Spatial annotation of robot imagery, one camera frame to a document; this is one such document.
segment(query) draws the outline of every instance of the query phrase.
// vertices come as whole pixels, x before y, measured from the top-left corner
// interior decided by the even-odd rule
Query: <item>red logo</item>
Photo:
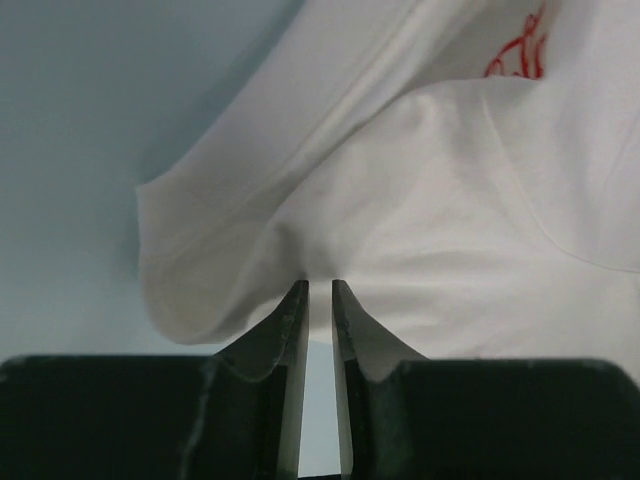
[[[547,32],[542,28],[546,2],[535,15],[528,15],[521,36],[507,43],[487,66],[484,76],[502,75],[526,78],[544,76]]]

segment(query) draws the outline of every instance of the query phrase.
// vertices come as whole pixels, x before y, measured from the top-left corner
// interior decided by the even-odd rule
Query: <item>folded fabric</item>
[[[599,357],[640,379],[640,4],[338,2],[294,67],[287,42],[309,52],[296,35],[321,36],[330,3],[139,189],[160,330],[228,339],[305,277],[328,338],[344,278],[428,357]],[[279,61],[288,92],[263,98]]]

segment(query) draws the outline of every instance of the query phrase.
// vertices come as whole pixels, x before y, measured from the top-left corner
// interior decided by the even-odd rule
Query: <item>white fabric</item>
[[[375,4],[344,3],[354,11]],[[305,124],[314,141],[293,132],[284,142],[283,132],[263,126],[278,142],[244,137],[251,148],[272,147],[264,172],[288,162],[277,175],[248,175],[251,186],[237,190],[233,175],[225,181],[221,165],[253,162],[259,152],[217,146],[219,132],[235,131],[223,119],[176,169],[141,188],[141,276],[153,319],[178,341],[227,338],[307,277],[322,334],[330,281],[343,278],[372,315],[429,357],[592,356],[640,379],[640,4],[555,5],[547,76],[536,82],[473,79],[464,68],[460,46],[474,46],[467,65],[476,65],[487,33],[474,21],[503,14],[502,2],[484,4],[475,20],[466,9],[477,2],[408,3],[385,2],[384,31],[395,43],[371,45],[375,62],[341,77],[350,100],[319,101],[332,113]],[[429,16],[443,5],[448,16]],[[519,34],[516,17],[494,21],[504,31],[491,32],[503,38],[487,44],[483,67]],[[385,66],[426,30],[419,55],[403,63],[407,74],[394,78]],[[447,49],[462,53],[447,60]],[[339,138],[417,83],[427,86],[384,108],[318,165]],[[367,92],[384,93],[372,100]],[[297,156],[285,160],[292,143]],[[218,188],[242,203],[207,204]]]

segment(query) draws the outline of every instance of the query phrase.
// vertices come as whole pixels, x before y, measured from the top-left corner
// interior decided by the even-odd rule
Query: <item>gray surface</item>
[[[211,351],[145,318],[133,188],[197,140],[299,4],[0,1],[0,359]],[[310,350],[309,473],[337,470],[326,348]]]

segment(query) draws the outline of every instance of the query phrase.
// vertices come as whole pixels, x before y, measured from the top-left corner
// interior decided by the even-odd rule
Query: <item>white garment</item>
[[[428,357],[600,357],[640,379],[640,4],[562,2],[535,82],[472,79],[464,55],[445,56],[466,42],[466,64],[478,63],[487,32],[474,22],[493,18],[486,66],[521,28],[500,19],[513,3],[332,3],[311,2],[220,122],[140,188],[141,278],[158,327],[182,342],[228,338],[307,277],[322,335],[330,281],[343,278]],[[277,77],[279,54],[295,63],[287,42],[314,25],[320,35],[313,9],[325,8],[337,44],[318,44],[281,97],[260,97],[277,90],[264,75]],[[340,25],[347,10],[372,17]],[[341,58],[366,65],[349,73],[334,68]],[[327,85],[323,68],[340,93],[304,97]],[[252,108],[264,116],[253,122]]]

